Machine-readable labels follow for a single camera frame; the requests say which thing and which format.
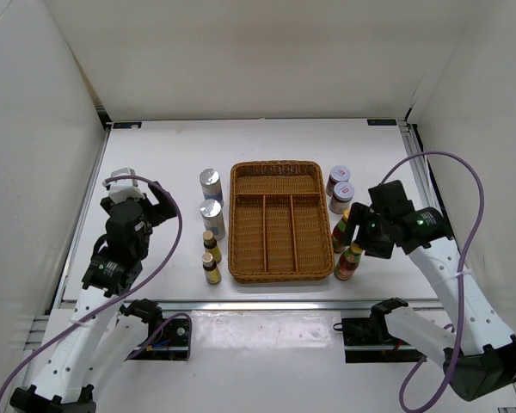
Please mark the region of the red sauce bottle yellow cap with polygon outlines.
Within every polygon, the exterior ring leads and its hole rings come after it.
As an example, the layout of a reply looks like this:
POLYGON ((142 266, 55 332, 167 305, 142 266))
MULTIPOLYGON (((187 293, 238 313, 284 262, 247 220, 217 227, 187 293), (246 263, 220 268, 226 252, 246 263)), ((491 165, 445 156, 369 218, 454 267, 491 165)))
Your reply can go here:
POLYGON ((335 265, 335 277, 338 280, 350 280, 359 267, 362 254, 363 250, 356 243, 351 243, 335 265))

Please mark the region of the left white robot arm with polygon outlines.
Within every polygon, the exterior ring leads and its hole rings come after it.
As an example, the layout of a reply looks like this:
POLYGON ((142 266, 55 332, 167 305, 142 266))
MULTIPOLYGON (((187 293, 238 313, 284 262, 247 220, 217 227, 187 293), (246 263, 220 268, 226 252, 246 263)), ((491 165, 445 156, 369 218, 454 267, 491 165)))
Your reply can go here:
POLYGON ((52 354, 28 386, 13 391, 15 411, 94 412, 98 392, 121 364, 162 337, 167 322, 157 302, 125 301, 149 282, 138 277, 154 228, 181 213, 158 182, 148 181, 151 202, 138 187, 142 180, 122 175, 103 183, 105 232, 95 241, 70 324, 41 345, 52 354))

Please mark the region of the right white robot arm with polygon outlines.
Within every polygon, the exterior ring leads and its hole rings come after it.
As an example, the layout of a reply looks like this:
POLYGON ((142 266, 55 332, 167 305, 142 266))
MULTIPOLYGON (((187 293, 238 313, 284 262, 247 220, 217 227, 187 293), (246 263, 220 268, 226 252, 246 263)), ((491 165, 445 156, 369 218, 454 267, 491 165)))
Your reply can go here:
POLYGON ((415 209, 400 181, 370 188, 371 205, 353 204, 353 240, 368 256, 389 259, 400 248, 426 277, 451 319, 444 330, 399 298, 381 301, 367 317, 344 318, 346 346, 408 344, 439 366, 449 386, 473 401, 516 383, 516 334, 488 302, 462 263, 452 229, 433 207, 415 209))

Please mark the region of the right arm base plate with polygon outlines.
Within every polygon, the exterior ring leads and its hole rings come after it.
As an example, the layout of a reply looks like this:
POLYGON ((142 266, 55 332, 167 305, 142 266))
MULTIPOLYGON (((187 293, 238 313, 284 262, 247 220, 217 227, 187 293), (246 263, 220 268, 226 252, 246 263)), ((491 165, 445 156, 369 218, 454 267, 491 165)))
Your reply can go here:
POLYGON ((422 354, 406 342, 396 338, 379 338, 367 317, 346 317, 333 325, 333 330, 342 333, 345 362, 366 363, 412 363, 422 354))

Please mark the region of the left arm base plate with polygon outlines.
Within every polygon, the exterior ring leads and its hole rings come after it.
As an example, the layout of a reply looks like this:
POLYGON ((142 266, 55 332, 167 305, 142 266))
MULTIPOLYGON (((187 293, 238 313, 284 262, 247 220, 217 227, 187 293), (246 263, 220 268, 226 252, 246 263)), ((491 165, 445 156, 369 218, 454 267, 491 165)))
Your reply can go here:
POLYGON ((188 361, 191 355, 193 320, 187 313, 176 313, 156 321, 149 328, 153 340, 141 344, 128 357, 128 361, 188 361))

